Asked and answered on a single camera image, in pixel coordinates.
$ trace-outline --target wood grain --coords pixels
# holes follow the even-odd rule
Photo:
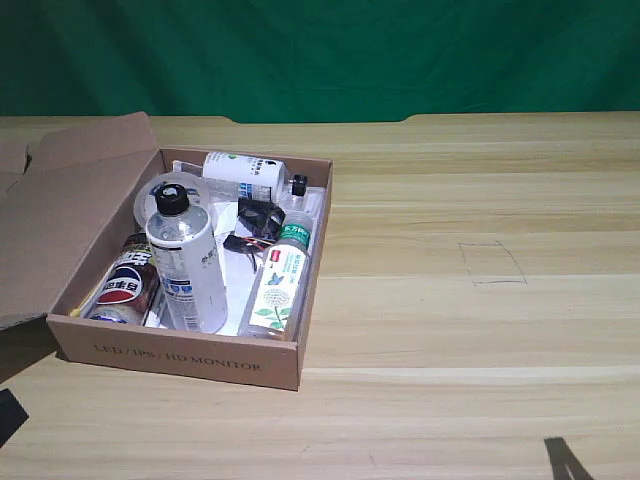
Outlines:
[[[335,160],[301,392],[49,356],[3,384],[31,418],[0,477],[553,480],[563,437],[593,478],[640,478],[640,114],[152,121]]]

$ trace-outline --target plastic lid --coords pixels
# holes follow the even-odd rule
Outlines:
[[[156,213],[158,207],[155,194],[169,183],[182,185],[187,190],[187,197],[191,205],[199,205],[210,210],[208,208],[210,204],[209,188],[200,177],[186,172],[165,173],[149,180],[138,192],[133,204],[133,213],[138,225],[144,227],[151,215]]]
[[[161,215],[180,215],[189,208],[187,190],[178,183],[168,183],[156,192],[156,205]]]
[[[291,194],[296,197],[304,197],[307,192],[307,176],[296,173],[291,181]]]

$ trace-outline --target green cloth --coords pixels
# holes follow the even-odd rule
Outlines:
[[[0,0],[0,115],[640,109],[640,0]]]

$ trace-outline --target pepsi can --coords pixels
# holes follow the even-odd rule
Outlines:
[[[88,317],[142,325],[157,288],[158,272],[147,236],[135,233],[124,243]]]

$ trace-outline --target cardboard box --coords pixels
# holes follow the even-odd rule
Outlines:
[[[0,142],[0,199],[22,179],[28,166],[27,141],[14,138]]]
[[[136,229],[133,201],[176,159],[158,149],[144,113],[45,136],[24,178],[2,199],[0,323],[41,317],[70,361],[297,390],[331,198],[328,160],[278,157],[326,187],[299,328],[290,341],[153,329],[68,317]]]

